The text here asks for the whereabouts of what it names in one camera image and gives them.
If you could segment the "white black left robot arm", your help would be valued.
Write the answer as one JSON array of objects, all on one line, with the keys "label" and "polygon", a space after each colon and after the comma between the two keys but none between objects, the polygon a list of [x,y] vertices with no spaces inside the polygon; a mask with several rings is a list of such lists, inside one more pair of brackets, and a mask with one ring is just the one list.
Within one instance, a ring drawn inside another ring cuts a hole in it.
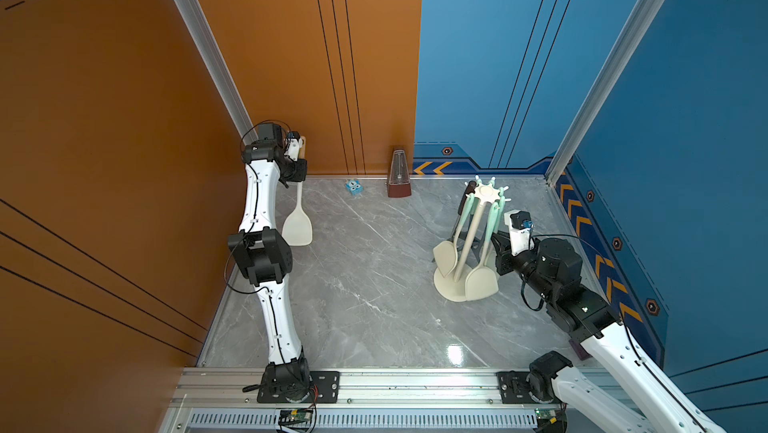
[{"label": "white black left robot arm", "polygon": [[262,401],[308,402],[313,398],[311,373],[289,298],[293,255],[275,222],[277,187],[298,181],[306,170],[299,157],[301,137],[276,120],[259,122],[250,131],[255,140],[243,142],[241,149],[247,182],[244,212],[227,246],[250,284],[238,292],[257,297],[266,326],[268,360],[255,389]]}]

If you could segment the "cream spatula mint handle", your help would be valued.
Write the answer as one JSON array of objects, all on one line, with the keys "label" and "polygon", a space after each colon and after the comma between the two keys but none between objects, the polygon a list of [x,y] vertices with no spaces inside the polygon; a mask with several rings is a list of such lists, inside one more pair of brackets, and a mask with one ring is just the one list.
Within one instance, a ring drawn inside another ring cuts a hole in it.
[{"label": "cream spatula mint handle", "polygon": [[461,214],[460,222],[458,224],[460,231],[456,232],[451,240],[442,241],[436,247],[433,248],[433,256],[434,256],[435,263],[437,265],[437,271],[443,277],[447,277],[449,274],[451,274],[457,265],[458,239],[467,218],[470,216],[474,202],[475,202],[475,194],[470,193],[468,195],[468,199],[466,201],[464,211]]}]

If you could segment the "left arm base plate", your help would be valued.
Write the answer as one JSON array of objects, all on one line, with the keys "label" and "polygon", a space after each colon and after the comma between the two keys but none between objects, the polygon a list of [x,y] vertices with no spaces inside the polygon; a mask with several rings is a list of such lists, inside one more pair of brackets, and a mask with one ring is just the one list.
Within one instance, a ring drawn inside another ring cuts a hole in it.
[{"label": "left arm base plate", "polygon": [[334,404],[338,401],[340,373],[310,371],[290,373],[267,370],[261,378],[256,401],[260,404]]}]

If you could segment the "cream spatula wooden handle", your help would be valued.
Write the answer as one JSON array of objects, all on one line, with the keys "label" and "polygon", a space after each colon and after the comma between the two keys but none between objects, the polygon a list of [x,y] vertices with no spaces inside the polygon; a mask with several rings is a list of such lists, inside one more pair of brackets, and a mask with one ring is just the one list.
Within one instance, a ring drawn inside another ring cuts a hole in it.
[{"label": "cream spatula wooden handle", "polygon": [[[300,158],[304,158],[304,152],[305,138],[304,147],[302,149]],[[302,203],[304,181],[301,183],[296,183],[296,206],[294,210],[287,216],[283,224],[283,238],[292,247],[307,246],[312,242],[313,239],[312,223],[309,216],[304,211]]]}]

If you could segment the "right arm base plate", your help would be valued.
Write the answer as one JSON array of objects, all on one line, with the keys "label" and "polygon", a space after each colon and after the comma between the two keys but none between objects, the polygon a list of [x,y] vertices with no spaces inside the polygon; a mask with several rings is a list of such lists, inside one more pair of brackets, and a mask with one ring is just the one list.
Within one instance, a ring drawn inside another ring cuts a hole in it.
[{"label": "right arm base plate", "polygon": [[533,404],[536,399],[532,395],[529,382],[529,371],[501,371],[496,373],[496,379],[503,404]]}]

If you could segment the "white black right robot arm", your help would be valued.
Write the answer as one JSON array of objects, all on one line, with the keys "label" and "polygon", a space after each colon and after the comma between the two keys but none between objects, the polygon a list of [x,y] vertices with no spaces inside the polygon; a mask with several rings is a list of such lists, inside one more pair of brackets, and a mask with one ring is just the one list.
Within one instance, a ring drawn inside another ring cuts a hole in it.
[{"label": "white black right robot arm", "polygon": [[497,379],[505,403],[533,401],[552,409],[541,432],[564,432],[566,411],[576,410],[605,432],[720,432],[643,349],[600,294],[581,282],[582,258],[560,238],[516,241],[491,236],[499,274],[515,272],[539,306],[570,339],[596,359],[629,395],[628,407],[589,380],[571,360],[551,351],[526,373],[502,372]]}]

